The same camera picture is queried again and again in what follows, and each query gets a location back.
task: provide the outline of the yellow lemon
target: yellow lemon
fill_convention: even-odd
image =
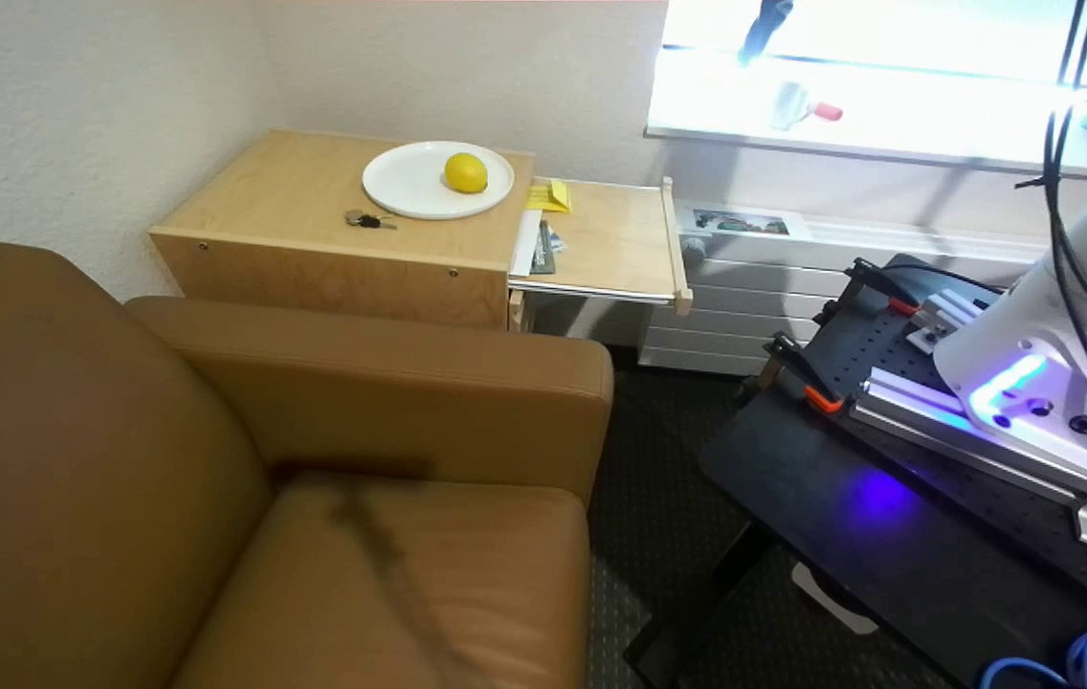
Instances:
[[[457,195],[479,195],[488,187],[488,168],[475,153],[451,153],[441,179]]]

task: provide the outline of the machine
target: machine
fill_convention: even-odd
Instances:
[[[1072,501],[1087,544],[1087,209],[991,306],[927,309],[946,391],[872,371],[861,420]]]

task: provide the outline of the wooden cabinet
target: wooden cabinet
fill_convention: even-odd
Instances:
[[[498,206],[437,223],[390,212],[358,187],[390,145],[276,131],[154,224],[154,241],[183,293],[482,330],[515,323],[515,290],[690,298],[668,187],[568,182],[574,212],[546,219],[556,275],[525,275],[526,153],[500,153],[514,190]]]

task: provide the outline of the armchair cushion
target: armchair cushion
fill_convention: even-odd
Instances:
[[[581,627],[574,494],[297,475],[178,683],[581,683]]]

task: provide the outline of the windowsill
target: windowsill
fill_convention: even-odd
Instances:
[[[782,81],[843,118],[768,121]],[[648,132],[1038,170],[1049,105],[1056,91],[1033,82],[798,62],[738,67],[725,52],[657,50]],[[1067,132],[1065,174],[1087,174],[1084,127]]]

